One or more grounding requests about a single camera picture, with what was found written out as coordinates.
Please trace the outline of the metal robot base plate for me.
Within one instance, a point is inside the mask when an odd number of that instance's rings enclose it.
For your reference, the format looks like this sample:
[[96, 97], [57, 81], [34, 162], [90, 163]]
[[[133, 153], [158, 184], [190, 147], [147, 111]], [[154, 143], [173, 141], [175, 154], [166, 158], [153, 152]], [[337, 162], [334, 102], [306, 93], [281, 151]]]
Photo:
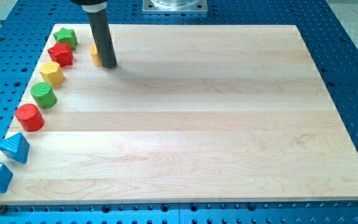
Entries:
[[207, 0], [143, 0], [142, 11], [158, 12], [207, 12]]

